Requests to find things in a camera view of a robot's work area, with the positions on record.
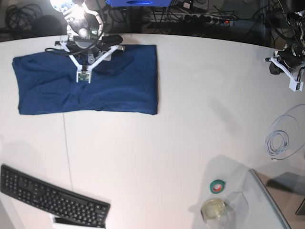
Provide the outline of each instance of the green tape roll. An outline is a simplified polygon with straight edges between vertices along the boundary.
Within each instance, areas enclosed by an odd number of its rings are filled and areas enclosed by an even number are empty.
[[[221,193],[224,190],[225,182],[222,180],[215,180],[210,184],[210,191],[214,194]]]

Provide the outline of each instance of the black keyboard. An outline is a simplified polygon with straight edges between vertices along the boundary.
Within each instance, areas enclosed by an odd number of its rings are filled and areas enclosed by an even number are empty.
[[[104,227],[110,204],[48,184],[6,165],[1,166],[2,193],[63,219],[87,227]]]

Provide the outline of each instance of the white cable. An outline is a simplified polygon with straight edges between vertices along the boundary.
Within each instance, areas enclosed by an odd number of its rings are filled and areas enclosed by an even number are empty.
[[[299,129],[299,123],[297,121],[296,118],[294,118],[293,116],[289,115],[288,113],[291,112],[292,110],[296,109],[299,106],[305,106],[305,104],[299,104],[296,105],[292,108],[290,108],[284,115],[281,115],[280,117],[278,117],[272,124],[271,126],[268,128],[268,133],[266,138],[265,138],[265,149],[266,152],[270,155],[270,156],[278,156],[282,153],[284,153],[285,151],[287,151],[289,148],[289,137],[288,134],[283,131],[283,130],[276,130],[276,128],[280,125],[280,123],[285,119],[285,118],[292,118],[293,120],[295,120],[296,124],[297,124],[297,128]],[[273,145],[273,140],[275,137],[279,137],[282,140],[282,143],[279,147],[275,147]],[[305,142],[296,150],[294,151],[291,155],[286,156],[284,158],[281,159],[277,159],[277,158],[271,158],[274,161],[281,161],[281,160],[285,160],[289,157],[291,157],[292,155],[294,155],[296,152],[298,152],[303,146],[305,146]]]

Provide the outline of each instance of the white robot bracket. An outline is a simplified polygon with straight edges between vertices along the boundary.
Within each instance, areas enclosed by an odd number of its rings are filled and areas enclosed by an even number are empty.
[[[70,50],[67,47],[67,42],[68,42],[69,36],[61,36],[61,46],[66,52],[70,52]],[[89,65],[86,69],[86,71],[83,71],[83,65],[80,64],[76,58],[73,55],[69,55],[70,59],[72,62],[75,64],[77,67],[77,72],[76,72],[76,82],[79,81],[88,81],[88,83],[91,83],[91,78],[92,78],[92,70],[99,65],[102,61],[104,60],[110,60],[109,58],[111,57],[111,54],[116,51],[116,50],[122,50],[124,51],[124,46],[121,45],[114,45],[110,47],[110,49],[107,52],[102,52],[95,60],[95,62],[92,65]]]
[[[303,76],[301,77],[301,79],[298,80],[297,76],[294,76],[292,73],[290,73],[290,71],[277,60],[277,57],[267,58],[266,61],[274,63],[275,66],[280,68],[289,77],[290,79],[289,88],[291,90],[293,90],[294,92],[297,90],[299,91],[303,90],[303,85],[304,85]]]

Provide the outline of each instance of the blue cloth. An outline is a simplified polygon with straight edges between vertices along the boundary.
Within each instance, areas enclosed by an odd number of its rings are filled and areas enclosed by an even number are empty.
[[[96,110],[157,114],[156,46],[125,48],[93,70],[91,84],[76,83],[76,66],[69,57],[41,52],[14,58],[19,113]]]

